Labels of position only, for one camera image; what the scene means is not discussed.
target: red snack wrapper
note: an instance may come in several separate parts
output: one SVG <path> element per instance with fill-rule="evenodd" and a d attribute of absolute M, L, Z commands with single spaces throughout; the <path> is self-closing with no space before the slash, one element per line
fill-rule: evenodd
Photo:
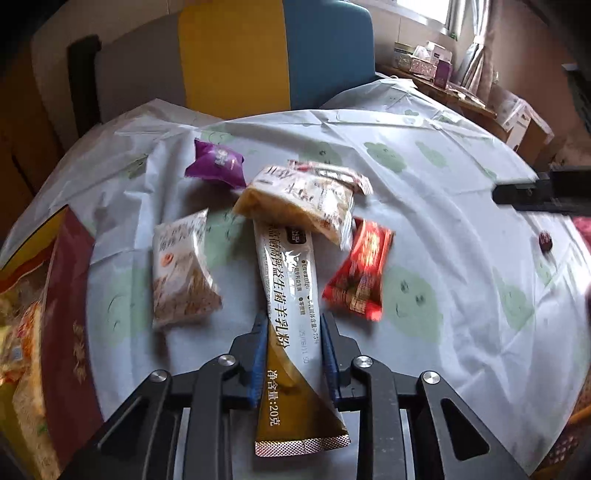
<path fill-rule="evenodd" d="M 361 218 L 355 218 L 355 223 L 351 253 L 322 297 L 378 322 L 382 318 L 382 273 L 395 233 Z"/>

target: snack bar wrapper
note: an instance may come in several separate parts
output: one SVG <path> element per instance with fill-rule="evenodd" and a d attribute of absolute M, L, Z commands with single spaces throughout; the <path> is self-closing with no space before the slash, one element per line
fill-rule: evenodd
<path fill-rule="evenodd" d="M 154 328 L 222 307 L 204 254 L 207 209 L 154 228 Z"/>
<path fill-rule="evenodd" d="M 363 195 L 374 193 L 374 188 L 371 186 L 369 179 L 349 167 L 300 160 L 290 160 L 288 166 L 294 170 L 309 171 L 314 175 L 336 180 L 353 190 L 353 193 L 361 193 Z"/>
<path fill-rule="evenodd" d="M 185 170 L 186 177 L 221 180 L 234 189 L 246 187 L 244 157 L 230 148 L 195 140 L 195 161 Z"/>
<path fill-rule="evenodd" d="M 242 192 L 235 214 L 322 233 L 341 250 L 351 244 L 353 191 L 336 180 L 288 167 L 263 168 Z"/>
<path fill-rule="evenodd" d="M 353 248 L 322 297 L 377 322 L 382 318 L 382 274 L 395 234 L 361 218 L 355 224 Z"/>

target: tissue box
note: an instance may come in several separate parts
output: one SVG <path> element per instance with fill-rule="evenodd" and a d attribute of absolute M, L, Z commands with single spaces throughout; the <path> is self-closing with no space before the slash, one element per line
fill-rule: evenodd
<path fill-rule="evenodd" d="M 425 60 L 421 60 L 413 55 L 401 55 L 398 59 L 398 68 L 405 72 L 422 75 L 428 79 L 435 76 L 437 67 Z"/>
<path fill-rule="evenodd" d="M 435 42 L 429 41 L 427 42 L 426 48 L 429 52 L 429 55 L 431 55 L 431 59 L 429 60 L 430 63 L 437 65 L 439 60 L 444 60 L 448 63 L 452 62 L 452 52 L 446 50 L 445 47 L 437 45 Z"/>

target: gold patterned package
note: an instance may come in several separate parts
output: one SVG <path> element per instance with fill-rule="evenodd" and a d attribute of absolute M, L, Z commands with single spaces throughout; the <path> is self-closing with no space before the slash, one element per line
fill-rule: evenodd
<path fill-rule="evenodd" d="M 309 232 L 255 222 L 269 314 L 257 456 L 345 447 L 350 438 L 322 367 L 318 289 Z"/>

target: black metal bracket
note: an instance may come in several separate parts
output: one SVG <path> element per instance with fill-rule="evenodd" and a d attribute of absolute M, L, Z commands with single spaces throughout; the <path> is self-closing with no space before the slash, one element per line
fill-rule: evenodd
<path fill-rule="evenodd" d="M 152 372 L 78 451 L 61 480 L 170 480 L 181 415 L 190 408 L 183 478 L 231 480 L 231 410 L 257 408 L 267 352 L 267 315 L 236 337 L 229 353 L 199 370 Z M 435 372 L 417 379 L 362 355 L 321 316 L 324 369 L 335 406 L 358 411 L 358 480 L 407 477 L 401 409 L 420 480 L 525 480 L 526 474 L 453 389 Z"/>
<path fill-rule="evenodd" d="M 527 479 L 509 452 L 436 372 L 419 378 L 392 372 L 321 317 L 323 359 L 335 406 L 359 411 L 358 480 L 407 477 L 400 410 L 406 409 L 415 477 Z"/>
<path fill-rule="evenodd" d="M 591 168 L 553 168 L 534 182 L 496 185 L 492 199 L 520 211 L 591 216 L 590 182 Z"/>
<path fill-rule="evenodd" d="M 256 408 L 267 353 L 267 315 L 229 353 L 199 370 L 156 370 L 76 454 L 61 480 L 170 480 L 183 408 L 191 408 L 183 478 L 231 480 L 230 410 Z"/>

